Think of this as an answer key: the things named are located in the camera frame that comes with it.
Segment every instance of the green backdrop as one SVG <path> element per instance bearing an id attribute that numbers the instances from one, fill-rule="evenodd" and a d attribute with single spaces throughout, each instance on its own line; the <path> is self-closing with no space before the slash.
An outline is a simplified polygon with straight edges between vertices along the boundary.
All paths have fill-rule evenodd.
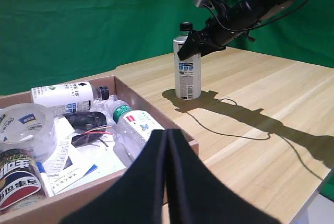
<path id="1" fill-rule="evenodd" d="M 0 0 L 0 95 L 172 52 L 207 17 L 193 0 Z"/>
<path id="2" fill-rule="evenodd" d="M 0 0 L 0 95 L 169 53 L 179 22 L 209 16 L 193 0 Z M 230 46 L 333 67 L 333 16 L 331 0 L 311 0 Z"/>
<path id="3" fill-rule="evenodd" d="M 232 5 L 238 0 L 226 1 Z M 291 8 L 302 1 L 296 0 Z M 331 1 L 310 0 L 290 16 L 252 31 L 250 36 L 257 39 L 255 43 L 239 37 L 230 46 L 334 67 L 334 6 L 330 5 Z"/>

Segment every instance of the clear packing tape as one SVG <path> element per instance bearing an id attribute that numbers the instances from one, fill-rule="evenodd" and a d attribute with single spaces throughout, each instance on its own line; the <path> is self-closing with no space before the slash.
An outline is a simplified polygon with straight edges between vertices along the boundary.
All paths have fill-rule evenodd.
<path id="1" fill-rule="evenodd" d="M 52 112 L 39 104 L 22 103 L 0 110 L 0 152 L 26 149 L 44 162 L 56 148 Z"/>

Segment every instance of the can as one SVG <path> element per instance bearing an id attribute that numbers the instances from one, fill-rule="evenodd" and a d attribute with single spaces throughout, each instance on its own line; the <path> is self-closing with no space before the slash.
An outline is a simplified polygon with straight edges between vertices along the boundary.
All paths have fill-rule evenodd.
<path id="1" fill-rule="evenodd" d="M 0 154 L 0 213 L 12 212 L 46 199 L 35 160 L 25 149 Z"/>
<path id="2" fill-rule="evenodd" d="M 180 61 L 177 54 L 192 29 L 192 23 L 181 23 L 180 35 L 173 40 L 175 93 L 178 98 L 183 100 L 194 100 L 201 94 L 201 55 L 195 54 L 184 61 Z"/>

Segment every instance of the barcode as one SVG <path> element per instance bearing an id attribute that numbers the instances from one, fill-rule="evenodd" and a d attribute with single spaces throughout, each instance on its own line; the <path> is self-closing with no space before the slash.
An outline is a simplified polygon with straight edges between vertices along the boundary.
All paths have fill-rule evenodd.
<path id="1" fill-rule="evenodd" d="M 187 95 L 188 95 L 188 99 L 193 98 L 193 86 L 187 86 Z"/>

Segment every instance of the paper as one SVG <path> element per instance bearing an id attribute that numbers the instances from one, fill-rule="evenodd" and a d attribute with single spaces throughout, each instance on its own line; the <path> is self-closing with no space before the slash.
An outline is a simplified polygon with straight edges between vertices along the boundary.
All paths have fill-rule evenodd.
<path id="1" fill-rule="evenodd" d="M 101 137 L 101 139 L 107 143 L 109 146 L 108 148 L 99 140 L 90 145 L 77 148 L 86 160 L 91 161 L 97 166 L 97 169 L 76 181 L 64 191 L 84 185 L 125 168 L 113 150 L 115 145 L 113 135 L 105 134 Z"/>
<path id="2" fill-rule="evenodd" d="M 47 177 L 52 191 L 57 194 L 95 168 L 96 166 L 94 166 L 93 162 L 87 160 L 73 145 L 69 145 L 68 158 L 64 170 L 58 175 L 48 174 Z"/>
<path id="3" fill-rule="evenodd" d="M 68 147 L 71 144 L 73 127 L 65 117 L 55 118 L 57 147 L 53 154 L 43 163 L 47 175 L 58 175 L 64 168 L 68 157 Z"/>

